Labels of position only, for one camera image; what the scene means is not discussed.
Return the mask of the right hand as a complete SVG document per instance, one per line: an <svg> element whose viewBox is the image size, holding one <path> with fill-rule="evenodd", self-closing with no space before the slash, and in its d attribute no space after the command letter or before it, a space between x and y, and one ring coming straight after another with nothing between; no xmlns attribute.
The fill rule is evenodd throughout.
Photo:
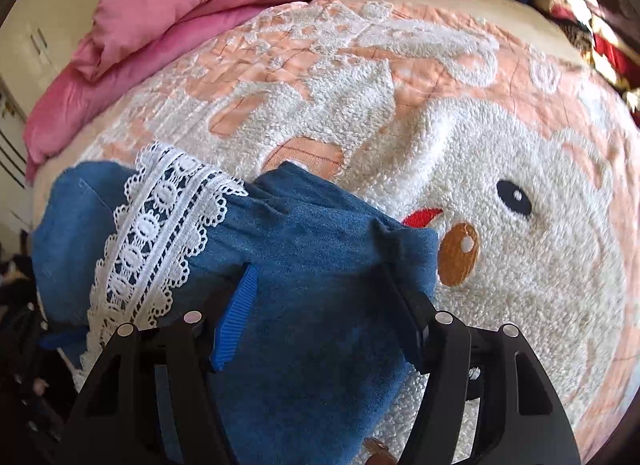
<svg viewBox="0 0 640 465"><path fill-rule="evenodd" d="M363 448L367 451L366 465L396 465L397 459L390 453L390 450L376 438L366 438L363 440Z"/></svg>

